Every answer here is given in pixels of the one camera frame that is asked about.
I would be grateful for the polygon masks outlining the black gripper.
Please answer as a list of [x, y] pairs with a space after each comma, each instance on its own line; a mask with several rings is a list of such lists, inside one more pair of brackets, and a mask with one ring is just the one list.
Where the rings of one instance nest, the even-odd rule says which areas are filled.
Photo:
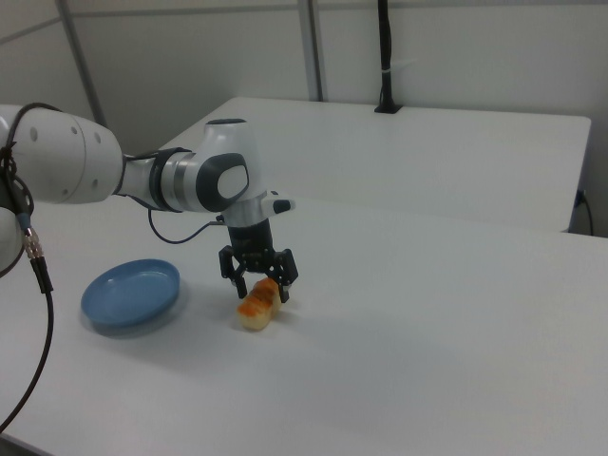
[[289, 300], [289, 289], [298, 278], [293, 252], [275, 252], [271, 224], [268, 219], [248, 227], [229, 227], [231, 246], [218, 253], [220, 273], [237, 289], [239, 298], [247, 295], [244, 273], [268, 275], [278, 286], [282, 303]]

